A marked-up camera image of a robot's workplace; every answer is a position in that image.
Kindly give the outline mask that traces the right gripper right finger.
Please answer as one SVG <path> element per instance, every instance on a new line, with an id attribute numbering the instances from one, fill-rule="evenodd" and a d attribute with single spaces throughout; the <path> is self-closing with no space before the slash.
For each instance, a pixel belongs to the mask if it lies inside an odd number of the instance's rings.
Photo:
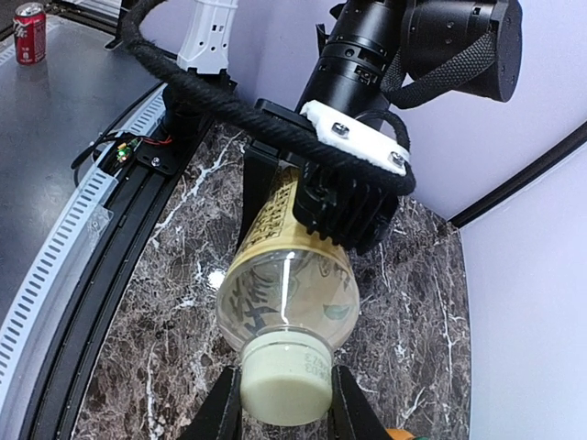
<path id="1" fill-rule="evenodd" d="M 346 366 L 332 368 L 332 403 L 327 414 L 327 438 L 391 439 Z"/>

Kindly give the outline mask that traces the yellow tea bottle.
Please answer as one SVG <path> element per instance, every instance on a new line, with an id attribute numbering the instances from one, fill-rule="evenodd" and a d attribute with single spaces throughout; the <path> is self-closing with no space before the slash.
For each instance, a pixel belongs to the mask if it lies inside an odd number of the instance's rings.
<path id="1" fill-rule="evenodd" d="M 294 167 L 278 173 L 218 290 L 217 323 L 237 351 L 285 329 L 308 331 L 337 349 L 358 321 L 359 288 L 346 251 L 294 218 L 299 180 Z"/>

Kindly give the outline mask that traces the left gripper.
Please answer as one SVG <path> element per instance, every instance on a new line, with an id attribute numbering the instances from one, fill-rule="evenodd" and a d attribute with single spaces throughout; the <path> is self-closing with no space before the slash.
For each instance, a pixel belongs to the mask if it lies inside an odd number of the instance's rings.
<path id="1" fill-rule="evenodd" d="M 242 238 L 249 232 L 260 209 L 268 201 L 280 165 L 302 167 L 310 158 L 305 142 L 316 135 L 301 115 L 267 99 L 259 99 L 255 109 L 278 128 L 255 135 L 243 154 Z"/>

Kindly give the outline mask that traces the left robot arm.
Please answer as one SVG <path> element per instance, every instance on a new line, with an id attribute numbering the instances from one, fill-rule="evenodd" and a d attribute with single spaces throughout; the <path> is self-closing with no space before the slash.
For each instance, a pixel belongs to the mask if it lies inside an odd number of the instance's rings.
<path id="1" fill-rule="evenodd" d="M 244 154 L 240 239 L 261 230 L 271 180 L 298 169 L 293 215 L 312 247 L 364 253 L 415 189 L 400 110 L 459 91 L 506 102 L 518 81 L 516 1 L 347 1 L 316 29 L 319 57 L 295 109 L 240 101 L 227 74 L 234 1 L 200 1 L 163 92 L 165 127 L 191 137 L 205 113 L 252 135 Z"/>

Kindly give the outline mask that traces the cream bottle cap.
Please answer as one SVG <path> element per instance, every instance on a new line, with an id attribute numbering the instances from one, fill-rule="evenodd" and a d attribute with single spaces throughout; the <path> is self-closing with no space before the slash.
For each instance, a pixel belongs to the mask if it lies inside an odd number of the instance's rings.
<path id="1" fill-rule="evenodd" d="M 332 403 L 330 346 L 294 330 L 259 335 L 241 351 L 240 399 L 252 418 L 276 426 L 321 419 Z"/>

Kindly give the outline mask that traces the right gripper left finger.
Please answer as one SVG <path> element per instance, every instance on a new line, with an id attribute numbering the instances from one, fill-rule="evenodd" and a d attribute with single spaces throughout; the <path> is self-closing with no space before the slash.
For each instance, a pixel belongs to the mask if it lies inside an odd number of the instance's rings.
<path id="1" fill-rule="evenodd" d="M 239 440 L 242 405 L 239 367 L 225 367 L 179 440 Z"/>

